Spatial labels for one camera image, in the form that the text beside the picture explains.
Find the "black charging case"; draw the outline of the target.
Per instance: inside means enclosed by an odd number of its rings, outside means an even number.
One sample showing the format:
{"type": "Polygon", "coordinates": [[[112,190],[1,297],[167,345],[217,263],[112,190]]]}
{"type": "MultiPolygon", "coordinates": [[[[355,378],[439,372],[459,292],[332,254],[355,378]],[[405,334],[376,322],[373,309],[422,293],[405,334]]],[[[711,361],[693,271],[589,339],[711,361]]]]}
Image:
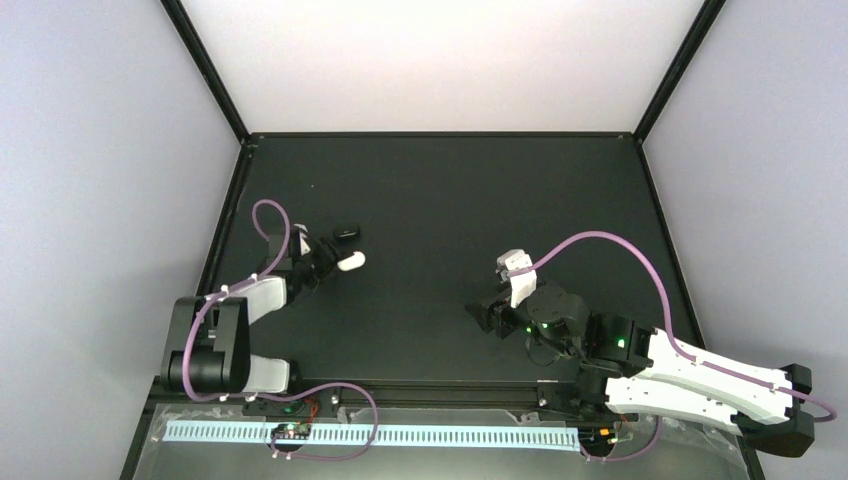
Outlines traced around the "black charging case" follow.
{"type": "Polygon", "coordinates": [[[361,235],[358,224],[340,225],[333,229],[333,237],[340,242],[353,241],[361,235]]]}

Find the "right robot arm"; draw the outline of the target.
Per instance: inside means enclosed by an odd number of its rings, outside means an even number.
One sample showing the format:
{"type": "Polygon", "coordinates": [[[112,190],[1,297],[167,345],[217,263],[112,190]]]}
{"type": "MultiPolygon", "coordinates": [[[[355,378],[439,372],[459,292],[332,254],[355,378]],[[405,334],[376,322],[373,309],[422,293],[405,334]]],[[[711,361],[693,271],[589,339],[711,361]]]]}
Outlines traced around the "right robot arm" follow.
{"type": "Polygon", "coordinates": [[[808,394],[811,371],[798,364],[762,369],[721,359],[698,348],[684,357],[658,328],[592,311],[556,284],[516,302],[509,287],[466,305],[486,332],[500,338],[522,330],[525,345],[544,346],[576,369],[550,408],[583,428],[601,431],[615,421],[655,415],[700,423],[738,436],[764,453],[798,458],[815,440],[815,421],[796,392],[808,394]]]}

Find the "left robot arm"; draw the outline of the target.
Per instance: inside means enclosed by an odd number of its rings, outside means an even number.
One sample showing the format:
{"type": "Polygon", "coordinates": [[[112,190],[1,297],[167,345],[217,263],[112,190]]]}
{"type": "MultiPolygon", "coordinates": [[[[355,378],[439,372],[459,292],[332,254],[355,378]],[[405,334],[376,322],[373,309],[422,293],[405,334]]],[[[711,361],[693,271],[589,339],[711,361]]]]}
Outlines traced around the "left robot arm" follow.
{"type": "Polygon", "coordinates": [[[173,307],[160,370],[162,386],[194,399],[283,394],[294,375],[291,362],[251,352],[250,327],[313,290],[333,275],[364,264],[364,255],[331,236],[295,228],[295,240],[268,276],[225,288],[219,298],[182,297],[173,307]]]}

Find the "white charging case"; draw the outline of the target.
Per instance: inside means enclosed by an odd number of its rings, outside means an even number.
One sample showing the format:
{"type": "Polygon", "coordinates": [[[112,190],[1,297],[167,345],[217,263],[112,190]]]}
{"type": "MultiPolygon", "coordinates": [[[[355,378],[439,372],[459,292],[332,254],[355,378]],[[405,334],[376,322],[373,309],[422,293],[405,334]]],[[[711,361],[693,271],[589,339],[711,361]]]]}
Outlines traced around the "white charging case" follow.
{"type": "Polygon", "coordinates": [[[366,256],[361,251],[354,251],[349,256],[339,260],[336,267],[339,271],[349,272],[361,268],[366,262],[366,256]]]}

